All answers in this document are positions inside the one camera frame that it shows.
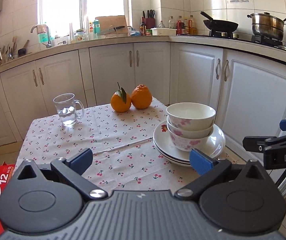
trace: faucet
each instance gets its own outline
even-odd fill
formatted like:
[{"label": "faucet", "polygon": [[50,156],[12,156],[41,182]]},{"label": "faucet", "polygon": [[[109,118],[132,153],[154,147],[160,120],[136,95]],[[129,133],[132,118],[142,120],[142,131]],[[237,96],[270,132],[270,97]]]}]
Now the faucet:
[{"label": "faucet", "polygon": [[[50,38],[50,30],[49,30],[49,27],[46,24],[44,24],[44,25],[46,26],[46,30],[47,30],[48,44],[44,44],[44,43],[42,43],[42,44],[44,44],[46,46],[46,48],[48,49],[48,48],[52,47],[52,44],[50,42],[50,40],[51,40],[51,38]],[[37,28],[37,27],[38,27],[38,25],[33,26],[32,29],[31,29],[31,33],[33,33],[34,29]],[[37,30],[37,34],[45,33],[45,32],[40,32],[38,29],[36,29],[36,30]]]}]

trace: stack of plates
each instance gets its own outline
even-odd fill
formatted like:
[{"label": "stack of plates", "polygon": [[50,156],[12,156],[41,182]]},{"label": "stack of plates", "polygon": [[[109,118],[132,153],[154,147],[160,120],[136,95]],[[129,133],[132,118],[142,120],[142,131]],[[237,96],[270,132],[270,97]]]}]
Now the stack of plates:
[{"label": "stack of plates", "polygon": [[[171,163],[184,167],[190,166],[190,153],[177,149],[170,138],[166,121],[160,123],[154,130],[153,140],[156,149]],[[225,148],[225,135],[215,124],[214,131],[207,142],[199,149],[211,158],[218,157]]]}]

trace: orange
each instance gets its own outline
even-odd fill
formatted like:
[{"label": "orange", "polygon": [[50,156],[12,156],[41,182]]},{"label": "orange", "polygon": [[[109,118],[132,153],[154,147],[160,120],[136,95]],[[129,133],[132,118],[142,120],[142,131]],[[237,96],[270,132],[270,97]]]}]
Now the orange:
[{"label": "orange", "polygon": [[152,103],[152,94],[145,85],[138,85],[131,95],[132,104],[137,109],[145,109]]},{"label": "orange", "polygon": [[132,105],[132,101],[128,93],[126,93],[126,103],[123,102],[122,98],[117,94],[117,92],[115,92],[111,98],[111,107],[116,112],[119,112],[119,113],[126,112],[130,109],[131,105]]}]

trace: bowl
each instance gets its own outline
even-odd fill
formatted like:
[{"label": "bowl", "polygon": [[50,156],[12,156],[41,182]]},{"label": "bowl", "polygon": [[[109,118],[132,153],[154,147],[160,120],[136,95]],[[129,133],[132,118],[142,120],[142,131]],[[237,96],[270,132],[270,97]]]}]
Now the bowl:
[{"label": "bowl", "polygon": [[206,136],[209,135],[212,126],[205,129],[205,130],[201,130],[201,131],[185,131],[179,128],[176,128],[175,126],[173,126],[171,124],[171,120],[169,118],[169,116],[167,116],[166,118],[167,120],[167,128],[169,130],[171,130],[171,132],[175,133],[176,135],[183,137],[183,138],[187,138],[187,139],[201,139],[204,138]]},{"label": "bowl", "polygon": [[180,137],[173,133],[169,128],[168,128],[168,123],[167,123],[167,129],[169,131],[169,135],[171,137],[171,140],[175,147],[179,150],[189,152],[192,149],[199,149],[201,148],[208,140],[208,138],[211,136],[211,134],[214,131],[214,127],[211,127],[211,132],[208,136],[200,139],[187,139]]},{"label": "bowl", "polygon": [[177,103],[170,105],[167,114],[171,125],[185,131],[201,131],[214,124],[216,111],[199,103]]}]

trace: black wok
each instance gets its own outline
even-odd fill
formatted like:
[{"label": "black wok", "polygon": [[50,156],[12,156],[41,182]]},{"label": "black wok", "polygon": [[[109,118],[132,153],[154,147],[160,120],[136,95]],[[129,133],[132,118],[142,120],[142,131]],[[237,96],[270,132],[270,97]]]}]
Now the black wok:
[{"label": "black wok", "polygon": [[204,20],[204,24],[210,30],[215,32],[222,32],[222,33],[232,33],[236,31],[238,24],[229,21],[222,21],[222,20],[214,20],[211,16],[209,16],[205,12],[201,12],[201,15],[205,16],[209,20]]}]

